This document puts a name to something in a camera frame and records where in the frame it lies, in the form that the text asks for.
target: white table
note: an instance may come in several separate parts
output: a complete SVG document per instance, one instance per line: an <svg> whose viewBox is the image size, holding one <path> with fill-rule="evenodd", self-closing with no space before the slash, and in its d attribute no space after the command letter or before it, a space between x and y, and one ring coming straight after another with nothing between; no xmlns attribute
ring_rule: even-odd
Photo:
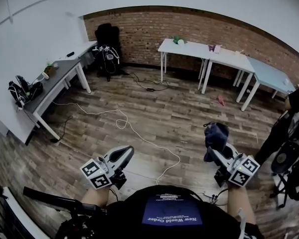
<svg viewBox="0 0 299 239"><path fill-rule="evenodd" d="M179 55L191 56L196 58L201 58L202 63L200 66L199 77L201 78L202 71L205 72L207 66L207 60L213 52L209 51L208 45L197 43L197 42L187 42L184 46L175 44L173 39L166 38L160 45L158 51L160 52L160 81L163 81L163 61L165 59L165 70L166 73L166 57L168 53L174 53Z"/></svg>
<svg viewBox="0 0 299 239"><path fill-rule="evenodd" d="M59 68L56 69L55 75L50 77L48 80L43 79L41 81L41 83L43 84L42 93L31 102L25 104L24 110L33 114L33 116L46 128L46 130L48 130L57 140L59 140L60 137L58 136L58 134L40 116L40 108L44 104L50 104L53 101L51 100L50 96L53 95L53 93L55 93L55 91L58 89L60 85L63 85L66 89L69 89L69 85L67 84L65 79L72 72L77 73L82 88L86 89L87 93L90 94L91 90L85 78L79 59L55 61L53 64L55 63L57 63L59 66Z"/></svg>
<svg viewBox="0 0 299 239"><path fill-rule="evenodd" d="M208 82L208 78L210 75L210 70L211 70L211 66L213 63L217 63L217 64L222 64L222 65L226 65L226 66L230 66L233 68L236 68L239 70L234 85L236 85L236 83L239 81L241 81L241 78L243 76L243 73L240 73L241 71L243 72L247 72L249 73L246 82L244 84L244 87L242 88L241 92L239 93L239 96L237 97L236 102L240 102L241 97L243 96L253 74L254 74L254 69L251 65L251 63L249 62L248 58L243 55L240 54L239 52L235 52L235 51L231 51L231 50L227 50L227 49L223 49L220 48L219 53L212 53L211 57L209 58L209 63L208 63L208 67L207 67L207 71L206 71L206 76L205 76L205 80L204 80L204 84L203 84L203 88L201 90L201 93L204 94L205 90L206 90L206 86L207 86L207 82ZM200 78L200 82L198 85L198 89L200 87L202 78Z"/></svg>
<svg viewBox="0 0 299 239"><path fill-rule="evenodd" d="M89 42L82 42L74 45L73 47L67 47L65 52L59 58L60 60L75 60L79 59L83 56L91 47L95 46L97 41L89 41ZM74 52L71 57L67 57L66 55Z"/></svg>
<svg viewBox="0 0 299 239"><path fill-rule="evenodd" d="M78 43L77 45L74 45L73 47L67 47L65 49L65 52L62 54L61 57L59 57L59 60L76 60L76 59L80 59L81 58L81 67L87 67L89 64L91 64L93 62L93 60L88 63L87 60L82 57L90 48L92 48L93 46L95 46L97 44L97 41L88 41L88 42L81 42ZM66 55L74 52L74 54L71 57L67 57ZM70 87L71 83L69 80L69 77L65 79L66 84Z"/></svg>
<svg viewBox="0 0 299 239"><path fill-rule="evenodd" d="M246 109L247 105L253 98L260 84L275 90L274 94L272 95L272 98L274 98L275 94L278 91L284 94L288 94L292 91L295 91L295 87L291 83L289 77L284 72L254 58L248 57L248 60L255 70L256 83L249 96L247 97L247 100L243 104L241 108L242 111Z"/></svg>

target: desk leg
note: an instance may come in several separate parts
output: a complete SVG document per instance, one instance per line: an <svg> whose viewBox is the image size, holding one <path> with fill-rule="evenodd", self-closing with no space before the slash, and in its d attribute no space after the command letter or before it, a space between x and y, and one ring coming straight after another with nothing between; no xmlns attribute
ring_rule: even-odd
<svg viewBox="0 0 299 239"><path fill-rule="evenodd" d="M241 110L242 110L242 111L244 111L244 110L247 108L249 102L250 102L251 99L253 98L253 96L254 96L256 90L258 89L258 87L259 87L259 83L256 81L256 83L255 83L253 89L251 90L249 96L247 97L247 100L245 101L245 103L244 103L243 106L241 107Z"/></svg>
<svg viewBox="0 0 299 239"><path fill-rule="evenodd" d="M244 84L242 90L240 91L240 93L239 93L239 95L238 95L238 98L236 99L236 102L237 102L237 103L239 103L240 100L241 100L241 98L243 97L243 95L244 95L244 93L245 93L245 91L246 91L246 89L247 89L247 87L248 87L248 85L249 85L249 83L250 83L250 80L251 80L252 76L253 76L253 73L250 73L250 74L248 75L248 77L247 77L247 79L246 79L246 81L245 81L245 84Z"/></svg>
<svg viewBox="0 0 299 239"><path fill-rule="evenodd" d="M67 90L69 89L69 86L68 86L68 84L66 83L65 80L63 81L63 86L65 87L65 89L67 89Z"/></svg>
<svg viewBox="0 0 299 239"><path fill-rule="evenodd" d="M167 52L165 52L165 73L166 73L166 60L167 60Z"/></svg>
<svg viewBox="0 0 299 239"><path fill-rule="evenodd" d="M203 78L204 78L207 63L208 63L208 60L205 59L204 66L203 66L203 70L202 70L201 75L200 75L200 80L199 80L199 84L198 84L198 90L200 89L201 82L202 82L202 80L203 80Z"/></svg>
<svg viewBox="0 0 299 239"><path fill-rule="evenodd" d="M207 72L206 72L206 76L205 76L205 80L204 80L204 85L203 85L203 88L201 90L201 93L204 94L205 93L205 90L206 90L206 87L207 87L207 82L208 82L208 78L209 78L209 75L210 75L210 70L211 70L211 66L212 66L213 62L209 61L208 63L208 67L207 67Z"/></svg>
<svg viewBox="0 0 299 239"><path fill-rule="evenodd" d="M278 92L278 90L275 90L275 91L273 92L273 95L271 96L271 98L274 98L275 95L277 94L277 92Z"/></svg>
<svg viewBox="0 0 299 239"><path fill-rule="evenodd" d="M201 59L201 65L200 65L200 71L199 71L198 79L200 79L201 72L203 71L203 65L204 65L204 60Z"/></svg>
<svg viewBox="0 0 299 239"><path fill-rule="evenodd" d="M71 83L70 83L70 81L69 81L67 78L65 78L65 82L66 82L66 84L67 84L69 87L71 87Z"/></svg>
<svg viewBox="0 0 299 239"><path fill-rule="evenodd" d="M237 85L236 85L236 87L239 87L239 84L240 84L240 82L241 82L241 79L243 78L243 76L244 76L244 71L241 71L241 74L240 74L240 76L239 76L239 79L238 79L238 82L237 82Z"/></svg>
<svg viewBox="0 0 299 239"><path fill-rule="evenodd" d="M238 81L238 78L239 78L241 72L242 72L241 70L238 70L238 73L237 73L237 75L236 75L236 78L235 78L235 81L234 81L233 86L236 86L236 83L237 83L237 81Z"/></svg>
<svg viewBox="0 0 299 239"><path fill-rule="evenodd" d="M86 89L86 91L90 94L91 90L90 90L90 86L85 78L81 63L78 63L77 67L75 68L76 73L78 74L78 77L80 79L81 85L84 89Z"/></svg>
<svg viewBox="0 0 299 239"><path fill-rule="evenodd" d="M160 81L163 81L163 58L164 58L164 53L160 53Z"/></svg>
<svg viewBox="0 0 299 239"><path fill-rule="evenodd" d="M57 135L57 133L49 127L49 125L43 120L43 118L41 118L41 116L37 112L34 112L33 116L35 116L35 118L42 124L42 126L45 127L46 130L50 132L51 135L53 135L57 140L60 140L60 137Z"/></svg>

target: black cable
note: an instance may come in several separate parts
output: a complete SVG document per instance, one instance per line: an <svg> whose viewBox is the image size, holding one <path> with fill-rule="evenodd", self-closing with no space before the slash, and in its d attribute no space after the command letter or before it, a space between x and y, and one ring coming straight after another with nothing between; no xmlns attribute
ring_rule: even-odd
<svg viewBox="0 0 299 239"><path fill-rule="evenodd" d="M33 119L30 118L29 114L26 113L26 111L24 109L22 109L24 111L24 113L28 116L28 118L33 122L33 124L36 126L36 123L33 121Z"/></svg>
<svg viewBox="0 0 299 239"><path fill-rule="evenodd" d="M212 196L208 196L208 195L206 195L206 194L203 193L203 192L199 192L198 194L203 194L205 197L208 197L208 198L210 199L210 201L209 201L210 204L217 205L216 203L217 203L217 201L218 201L218 197L220 196L221 193L223 193L223 192L225 192L225 191L227 191L227 190L228 190L228 189L224 189L224 190L222 190L221 192L219 192L218 195L212 195Z"/></svg>
<svg viewBox="0 0 299 239"><path fill-rule="evenodd" d="M62 136L60 137L60 139L55 139L55 138L54 138L54 139L51 139L50 142L57 143L57 142L59 142L60 140L63 139L63 137L64 137L64 135L65 135L65 127L66 127L66 123L67 123L70 119L72 119L72 118L73 118L73 116L70 115L70 116L66 119L66 121L63 122L63 123L64 123L63 134L62 134Z"/></svg>
<svg viewBox="0 0 299 239"><path fill-rule="evenodd" d="M119 201L119 197L118 195L116 194L116 192L110 188L110 191L113 193L113 195L116 197L116 201L118 202Z"/></svg>
<svg viewBox="0 0 299 239"><path fill-rule="evenodd" d="M139 85L141 88L145 89L146 91L150 91L150 92L163 91L163 90L167 90L169 88L168 82L165 81L165 80L157 83L157 82L154 82L154 81L151 81L151 80L147 80L147 79L144 79L144 80L140 81L140 79L138 78L138 76L135 73L130 73L130 74L128 74L128 76L130 76L136 82L137 85ZM140 83L142 83L142 82L151 82L151 83L154 83L156 85L159 85L159 84L162 84L162 83L166 83L167 87L165 89L161 89L161 90L156 90L156 89L151 89L151 88L145 88L142 85L140 85Z"/></svg>
<svg viewBox="0 0 299 239"><path fill-rule="evenodd" d="M213 197L214 197L214 200L212 200L212 204L213 205L215 205L216 204L216 202L218 201L218 197L219 197L219 195L221 194L221 193L223 193L223 192L225 192L225 191L227 191L228 189L224 189L224 190L222 190L221 192L219 192L218 193L218 195L217 196L215 196L214 197L214 195L213 195Z"/></svg>

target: pink object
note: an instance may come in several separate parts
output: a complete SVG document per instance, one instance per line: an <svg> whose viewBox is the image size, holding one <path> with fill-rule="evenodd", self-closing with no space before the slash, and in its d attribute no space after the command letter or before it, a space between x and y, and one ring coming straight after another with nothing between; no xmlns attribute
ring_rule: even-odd
<svg viewBox="0 0 299 239"><path fill-rule="evenodd" d="M225 101L221 95L218 95L218 102L220 102L222 106L225 106Z"/></svg>

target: black bag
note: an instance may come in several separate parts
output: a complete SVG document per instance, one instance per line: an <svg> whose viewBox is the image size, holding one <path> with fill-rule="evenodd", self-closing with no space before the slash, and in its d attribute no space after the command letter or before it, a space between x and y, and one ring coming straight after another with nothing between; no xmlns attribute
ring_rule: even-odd
<svg viewBox="0 0 299 239"><path fill-rule="evenodd" d="M43 84L40 82L31 84L25 81L25 79L21 76L17 76L16 78L19 81L21 87L13 81L10 81L8 90L16 101L18 107L22 108L24 105L26 105L42 93Z"/></svg>

